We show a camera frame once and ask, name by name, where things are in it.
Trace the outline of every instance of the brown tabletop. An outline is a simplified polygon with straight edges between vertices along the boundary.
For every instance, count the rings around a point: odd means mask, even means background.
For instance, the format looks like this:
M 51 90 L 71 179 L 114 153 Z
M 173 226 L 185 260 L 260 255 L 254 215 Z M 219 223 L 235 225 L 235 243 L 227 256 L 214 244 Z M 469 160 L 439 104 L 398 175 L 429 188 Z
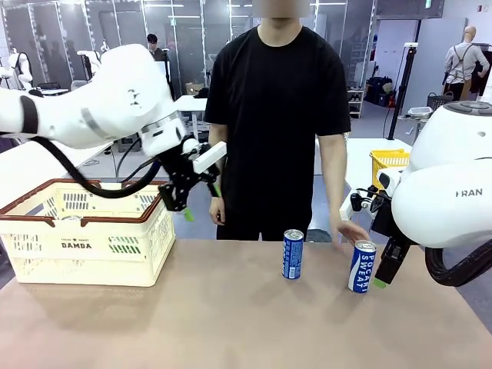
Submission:
M 347 289 L 350 259 L 330 245 L 303 257 L 288 281 L 281 243 L 176 241 L 153 288 L 13 281 L 0 291 L 0 367 L 492 368 L 492 335 L 431 280 L 420 249 L 366 295 Z

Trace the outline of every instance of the person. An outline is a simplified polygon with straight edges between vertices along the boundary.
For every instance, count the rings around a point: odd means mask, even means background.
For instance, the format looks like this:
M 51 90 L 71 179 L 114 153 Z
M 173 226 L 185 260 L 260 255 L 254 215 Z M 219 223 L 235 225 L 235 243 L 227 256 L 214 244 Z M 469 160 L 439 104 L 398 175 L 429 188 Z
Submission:
M 156 35 L 154 35 L 153 33 L 148 34 L 148 50 L 151 52 L 156 62 L 166 62 L 168 60 L 166 57 L 166 53 L 161 48 L 157 47 L 157 41 L 158 39 Z
M 288 229 L 306 235 L 311 222 L 315 138 L 330 199 L 331 235 L 369 239 L 342 221 L 351 130 L 344 67 L 334 49 L 303 27 L 302 0 L 264 0 L 261 24 L 219 52 L 204 120 L 209 141 L 226 141 L 221 197 L 210 216 L 219 240 L 280 241 Z
M 483 78 L 490 67 L 484 53 L 477 45 L 472 45 L 472 41 L 477 34 L 477 29 L 468 26 L 464 29 L 464 41 L 449 49 L 444 62 L 444 69 L 447 73 L 444 93 L 453 92 L 453 101 L 460 101 L 466 81 L 471 80 L 477 62 L 482 65 L 482 71 L 478 76 Z

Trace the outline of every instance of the white and blue can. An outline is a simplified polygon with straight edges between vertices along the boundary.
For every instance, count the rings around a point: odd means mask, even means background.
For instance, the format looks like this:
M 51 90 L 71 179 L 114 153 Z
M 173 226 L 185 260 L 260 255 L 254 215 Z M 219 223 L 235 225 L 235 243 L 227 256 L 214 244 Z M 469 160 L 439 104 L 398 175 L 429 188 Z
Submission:
M 376 245 L 370 241 L 357 241 L 352 257 L 351 273 L 348 287 L 358 294 L 365 294 L 371 282 L 371 275 L 376 260 Z
M 284 233 L 282 275 L 287 279 L 298 279 L 301 276 L 303 243 L 304 234 L 301 231 L 289 229 Z

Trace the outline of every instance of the pocari sweat can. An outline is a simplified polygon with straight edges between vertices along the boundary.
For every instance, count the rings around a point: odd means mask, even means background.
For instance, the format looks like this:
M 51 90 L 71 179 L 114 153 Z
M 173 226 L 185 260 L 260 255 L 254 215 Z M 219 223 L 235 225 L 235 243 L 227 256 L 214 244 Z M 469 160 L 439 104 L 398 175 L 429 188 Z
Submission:
M 297 229 L 290 229 L 284 233 L 282 275 L 287 279 L 298 279 L 301 276 L 303 242 L 304 234 Z
M 376 245 L 370 241 L 357 241 L 352 257 L 348 287 L 358 294 L 365 294 L 371 282 L 372 270 L 376 259 Z

